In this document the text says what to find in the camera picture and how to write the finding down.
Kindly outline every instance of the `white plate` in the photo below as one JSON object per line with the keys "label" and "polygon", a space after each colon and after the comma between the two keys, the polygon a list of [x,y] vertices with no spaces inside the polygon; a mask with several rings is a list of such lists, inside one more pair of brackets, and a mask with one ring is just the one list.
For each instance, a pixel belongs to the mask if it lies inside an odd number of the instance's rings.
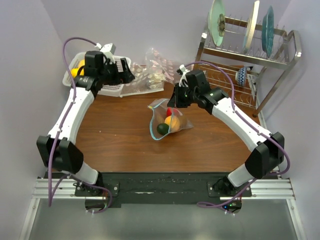
{"label": "white plate", "polygon": [[258,18],[258,11],[259,11],[259,4],[260,1],[255,1],[253,4],[252,12],[250,15],[250,18],[248,20],[248,24],[246,26],[246,33],[243,40],[243,50],[242,52],[246,54],[249,49],[252,42],[252,38],[255,34],[255,28],[257,24],[257,18]]}
{"label": "white plate", "polygon": [[208,28],[216,46],[220,46],[224,39],[223,36],[219,36],[218,19],[220,14],[225,15],[225,6],[222,0],[213,0],[211,10],[208,15]]}

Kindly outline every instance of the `dark green fruit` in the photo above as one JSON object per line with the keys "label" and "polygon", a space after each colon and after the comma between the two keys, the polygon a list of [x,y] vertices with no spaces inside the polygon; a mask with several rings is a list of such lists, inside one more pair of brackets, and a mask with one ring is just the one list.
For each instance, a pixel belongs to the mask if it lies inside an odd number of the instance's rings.
{"label": "dark green fruit", "polygon": [[169,132],[169,125],[165,124],[165,123],[160,123],[157,127],[156,127],[156,131],[163,135],[166,135]]}

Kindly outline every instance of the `red fruit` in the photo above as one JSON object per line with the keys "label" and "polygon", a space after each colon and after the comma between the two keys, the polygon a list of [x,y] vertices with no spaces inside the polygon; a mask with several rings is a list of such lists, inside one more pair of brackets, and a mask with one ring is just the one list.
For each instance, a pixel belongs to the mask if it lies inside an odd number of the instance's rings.
{"label": "red fruit", "polygon": [[168,107],[168,109],[166,110],[166,116],[167,116],[167,117],[169,117],[169,116],[172,115],[172,109],[173,109],[174,115],[176,115],[176,116],[179,116],[179,115],[180,115],[180,113],[179,113],[179,111],[178,111],[177,109],[172,108],[172,107]]}

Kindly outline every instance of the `wooden table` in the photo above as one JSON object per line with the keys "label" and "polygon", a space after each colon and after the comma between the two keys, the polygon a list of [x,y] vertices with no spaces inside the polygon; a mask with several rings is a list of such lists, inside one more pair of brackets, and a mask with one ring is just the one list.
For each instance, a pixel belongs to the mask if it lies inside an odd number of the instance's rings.
{"label": "wooden table", "polygon": [[[172,92],[166,84],[164,91],[151,94],[98,95],[76,139],[85,162],[101,172],[230,172],[246,161],[250,152],[240,138],[196,104],[181,110],[193,128],[153,140],[147,106]],[[252,115],[252,108],[240,108]]]}

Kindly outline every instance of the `white basket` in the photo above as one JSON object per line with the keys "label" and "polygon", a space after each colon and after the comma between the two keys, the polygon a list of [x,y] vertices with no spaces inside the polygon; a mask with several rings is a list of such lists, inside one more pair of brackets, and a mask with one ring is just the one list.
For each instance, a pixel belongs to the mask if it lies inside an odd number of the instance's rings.
{"label": "white basket", "polygon": [[[75,55],[75,57],[72,59],[70,65],[69,65],[69,69],[75,69],[78,67],[79,62],[83,59],[85,59],[85,52],[79,52],[77,55]],[[118,71],[121,73],[123,72],[123,68],[121,65],[121,61],[120,59],[123,58],[123,56],[114,56],[114,59],[116,60],[116,65],[118,67]],[[131,66],[131,59],[126,57],[126,62],[128,63],[128,66],[130,68]],[[64,77],[62,79],[62,83],[65,86],[70,87],[71,86],[71,80],[70,80],[70,76],[68,74],[67,71],[65,71],[64,73]],[[105,95],[105,96],[112,96],[112,97],[120,97],[121,95],[121,90],[124,87],[123,84],[119,84],[119,85],[114,85],[114,86],[110,86],[110,85],[104,85],[102,87],[102,89],[98,92],[98,94],[100,95]]]}

